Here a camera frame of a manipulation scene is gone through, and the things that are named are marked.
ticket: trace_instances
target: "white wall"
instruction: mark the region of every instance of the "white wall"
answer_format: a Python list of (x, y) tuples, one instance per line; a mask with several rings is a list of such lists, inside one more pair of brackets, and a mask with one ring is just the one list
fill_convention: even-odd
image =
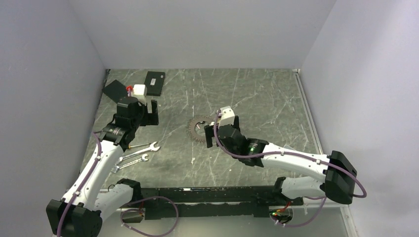
[(338, 0), (302, 67), (325, 152), (358, 169), (362, 237), (419, 236), (419, 2)]
[(0, 1), (0, 236), (51, 236), (75, 181), (105, 69), (66, 0)]
[(70, 0), (107, 68), (300, 68), (336, 0)]

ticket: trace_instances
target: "white object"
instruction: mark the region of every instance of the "white object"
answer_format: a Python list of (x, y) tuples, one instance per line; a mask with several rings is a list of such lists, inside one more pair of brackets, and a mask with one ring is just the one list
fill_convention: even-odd
[(155, 147), (154, 145), (156, 145), (156, 144), (157, 144), (157, 142), (153, 142), (153, 143), (151, 143), (151, 144), (150, 144), (150, 146), (149, 146), (149, 147), (147, 147), (147, 148), (144, 148), (144, 149), (142, 149), (142, 150), (140, 150), (140, 151), (136, 151), (136, 152), (131, 153), (131, 154), (129, 154), (129, 155), (126, 155), (126, 156), (120, 157), (120, 158), (118, 159), (118, 161), (115, 163), (115, 165), (119, 165), (120, 163), (124, 162), (124, 161), (125, 161), (125, 160), (127, 160), (127, 159), (130, 159), (130, 158), (132, 158), (132, 157), (136, 157), (136, 156), (138, 156), (138, 155), (140, 155), (140, 154), (143, 154), (143, 153), (146, 153), (146, 152), (156, 152), (156, 151), (158, 151), (158, 150), (160, 149), (160, 147)]
[[(265, 146), (263, 149), (263, 152), (293, 152), (293, 153), (299, 153), (308, 157), (312, 157), (316, 160), (322, 160), (325, 162), (329, 162), (330, 159), (327, 158), (327, 155), (315, 155), (315, 154), (309, 154), (304, 152), (298, 152), (290, 149), (285, 149), (283, 147), (279, 147), (275, 144), (269, 143)], [(323, 174), (323, 170), (327, 170), (328, 166), (325, 164), (317, 164), (316, 162), (313, 162), (311, 160), (297, 157), (297, 156), (291, 156), (291, 155), (268, 155), (264, 156), (262, 159), (262, 163), (266, 167), (276, 167), (276, 168), (282, 168), (290, 171), (294, 171), (300, 174), (303, 174), (305, 176), (310, 176), (322, 183), (325, 181), (325, 174)]]
[(234, 123), (234, 112), (230, 106), (226, 106), (220, 109), (221, 118), (218, 119), (218, 126), (233, 125)]
[(146, 100), (147, 87), (143, 84), (135, 84), (131, 92), (131, 96), (138, 99), (143, 105), (147, 104)]
[(143, 156), (141, 158), (136, 159), (136, 160), (133, 160), (131, 162), (128, 162), (128, 163), (126, 163), (124, 165), (121, 165), (121, 166), (114, 165), (114, 167), (112, 167), (112, 169), (111, 169), (111, 173), (117, 173), (119, 170), (121, 170), (123, 168), (126, 168), (126, 167), (128, 167), (130, 165), (137, 164), (139, 162), (148, 161), (148, 159), (146, 159), (147, 156), (148, 156), (147, 154), (143, 154)]
[(307, 211), (307, 204), (306, 203), (304, 203), (304, 215), (306, 216), (307, 214), (308, 214), (308, 211)]
[(286, 178), (282, 182), (281, 193), (290, 199), (299, 197), (324, 197), (325, 192), (320, 189), (322, 182), (311, 177)]
[[(118, 158), (124, 153), (120, 146), (115, 146), (113, 142), (102, 141), (102, 159), (97, 163), (96, 168), (93, 170), (91, 176), (80, 190), (80, 194), (76, 197), (72, 204), (77, 205), (83, 203), (83, 207), (88, 210), (93, 210), (95, 207), (96, 197), (98, 197), (100, 188), (102, 187), (105, 179), (108, 177), (111, 168), (114, 166)], [(74, 183), (74, 185), (63, 196), (65, 202), (69, 202), (73, 193), (76, 192), (77, 187), (87, 175), (92, 167), (94, 160), (97, 157), (97, 146), (93, 152), (92, 157), (83, 169), (82, 173)]]
[(118, 208), (132, 199), (133, 189), (125, 184), (117, 184), (107, 193), (99, 193), (92, 211), (100, 210), (100, 217), (105, 221)]

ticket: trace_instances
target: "white cube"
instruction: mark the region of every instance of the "white cube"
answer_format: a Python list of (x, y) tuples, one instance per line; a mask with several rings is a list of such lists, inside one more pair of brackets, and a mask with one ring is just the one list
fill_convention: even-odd
[(143, 105), (147, 104), (145, 96), (147, 95), (147, 87), (143, 84), (135, 84), (131, 92), (131, 96), (138, 99)]

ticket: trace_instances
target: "gear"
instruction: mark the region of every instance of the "gear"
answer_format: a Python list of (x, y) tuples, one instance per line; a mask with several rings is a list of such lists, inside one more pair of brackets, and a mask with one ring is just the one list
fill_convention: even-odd
[(189, 120), (188, 122), (188, 134), (189, 136), (198, 142), (206, 142), (205, 133), (204, 133), (204, 126), (206, 123), (209, 125), (212, 122), (212, 118), (208, 116), (195, 116), (193, 119)]

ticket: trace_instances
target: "white block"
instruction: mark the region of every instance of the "white block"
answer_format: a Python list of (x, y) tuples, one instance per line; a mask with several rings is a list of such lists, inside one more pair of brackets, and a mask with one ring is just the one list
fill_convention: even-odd
[(143, 105), (147, 104), (146, 100), (147, 95), (147, 87), (143, 84), (135, 84), (134, 89), (131, 92), (131, 96), (138, 99)]
[(224, 125), (233, 125), (234, 124), (234, 112), (231, 109), (230, 106), (226, 106), (221, 108), (221, 118), (218, 121), (218, 126), (224, 126)]

